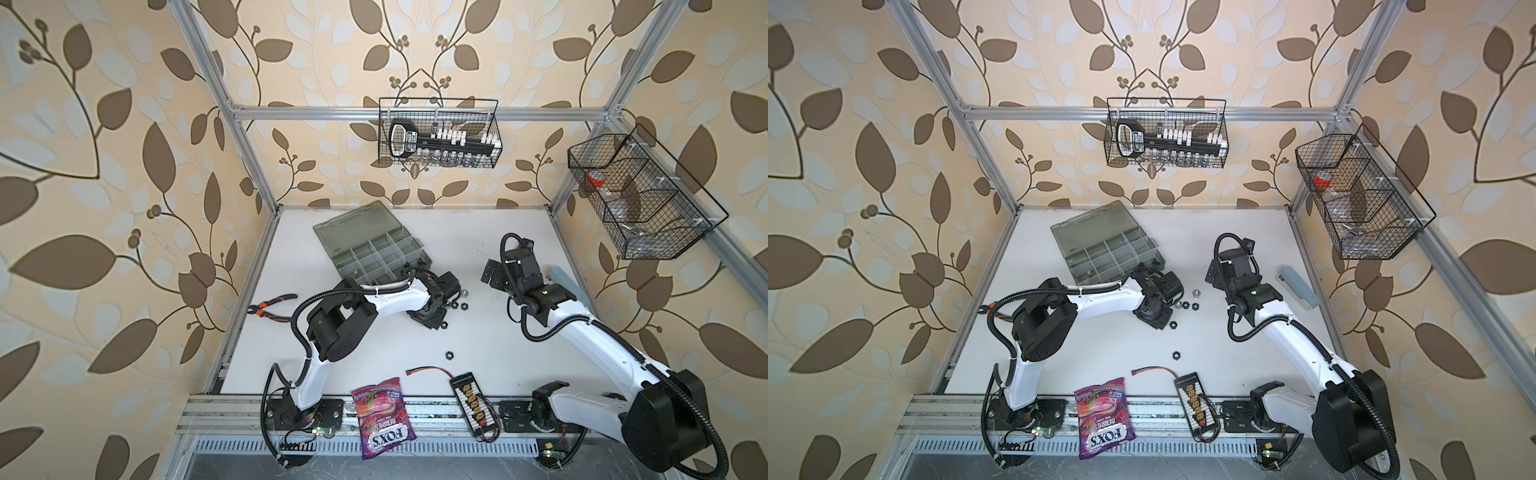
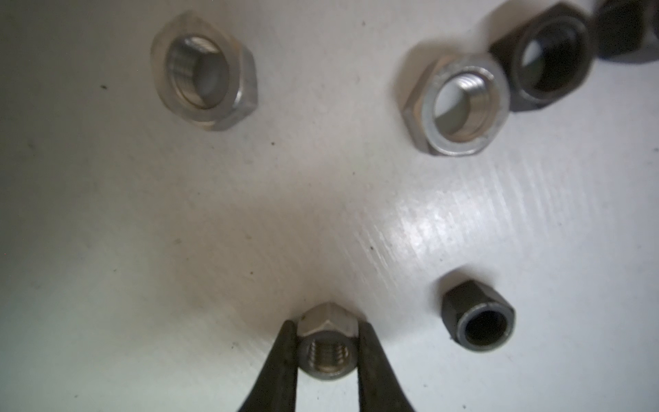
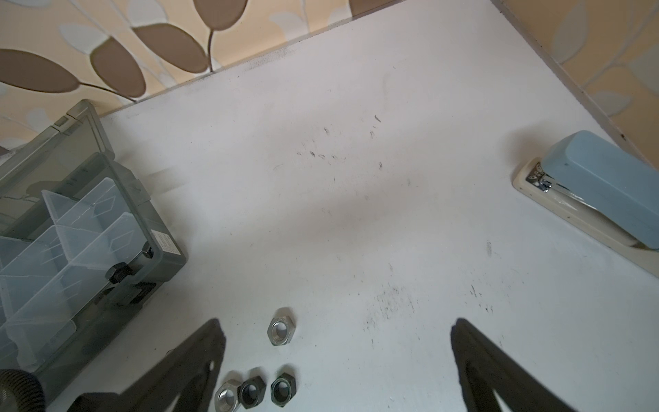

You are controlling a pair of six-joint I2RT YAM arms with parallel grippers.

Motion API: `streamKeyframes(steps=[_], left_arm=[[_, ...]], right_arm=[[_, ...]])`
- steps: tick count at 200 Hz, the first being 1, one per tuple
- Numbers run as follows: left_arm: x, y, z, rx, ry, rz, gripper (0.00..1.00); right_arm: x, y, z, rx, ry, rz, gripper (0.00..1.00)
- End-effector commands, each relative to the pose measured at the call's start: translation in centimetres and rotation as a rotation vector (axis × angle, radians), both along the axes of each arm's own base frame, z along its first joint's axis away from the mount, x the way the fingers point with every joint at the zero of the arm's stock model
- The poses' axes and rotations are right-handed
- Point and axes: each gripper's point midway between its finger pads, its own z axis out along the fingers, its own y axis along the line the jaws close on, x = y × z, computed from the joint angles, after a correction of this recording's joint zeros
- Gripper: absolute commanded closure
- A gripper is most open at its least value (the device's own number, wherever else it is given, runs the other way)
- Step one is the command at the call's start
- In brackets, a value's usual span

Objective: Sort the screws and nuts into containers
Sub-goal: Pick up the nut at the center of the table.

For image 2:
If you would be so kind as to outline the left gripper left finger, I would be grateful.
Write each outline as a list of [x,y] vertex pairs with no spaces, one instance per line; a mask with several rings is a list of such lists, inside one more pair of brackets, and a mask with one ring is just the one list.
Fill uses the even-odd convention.
[[239,408],[240,412],[295,411],[299,370],[297,347],[296,324],[293,320],[286,320],[252,390]]

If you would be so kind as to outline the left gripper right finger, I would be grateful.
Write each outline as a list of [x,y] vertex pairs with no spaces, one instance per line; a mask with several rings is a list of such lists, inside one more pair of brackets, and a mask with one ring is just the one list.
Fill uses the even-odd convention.
[[360,321],[358,341],[360,411],[414,411],[370,323]]

